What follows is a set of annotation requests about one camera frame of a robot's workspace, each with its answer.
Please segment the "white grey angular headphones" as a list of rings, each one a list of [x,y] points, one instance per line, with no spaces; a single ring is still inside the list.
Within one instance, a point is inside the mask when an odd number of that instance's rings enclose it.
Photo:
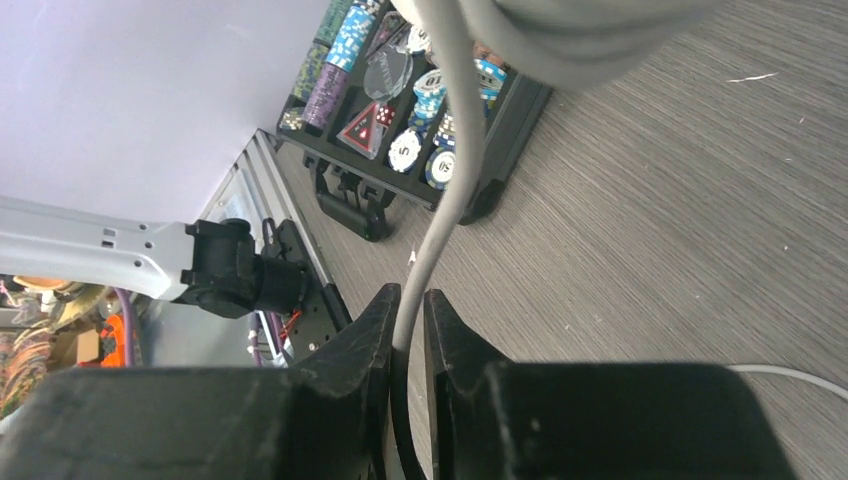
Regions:
[[[457,13],[472,39],[522,74],[578,91],[637,68],[718,1],[396,1],[418,26],[423,8]]]

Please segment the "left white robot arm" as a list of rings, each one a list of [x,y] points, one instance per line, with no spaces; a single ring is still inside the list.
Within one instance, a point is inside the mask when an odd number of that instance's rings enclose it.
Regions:
[[[131,290],[223,318],[295,309],[306,267],[262,256],[250,224],[142,222],[1,199],[1,270]]]

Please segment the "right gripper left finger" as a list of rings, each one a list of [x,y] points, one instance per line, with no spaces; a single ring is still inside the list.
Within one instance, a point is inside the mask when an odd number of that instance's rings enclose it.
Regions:
[[[74,368],[1,442],[5,479],[382,479],[400,288],[289,368]]]

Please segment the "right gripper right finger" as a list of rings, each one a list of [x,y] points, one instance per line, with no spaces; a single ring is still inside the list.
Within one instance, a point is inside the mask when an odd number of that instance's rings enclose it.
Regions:
[[[791,479],[758,399],[704,363],[522,363],[423,300],[437,479]]]

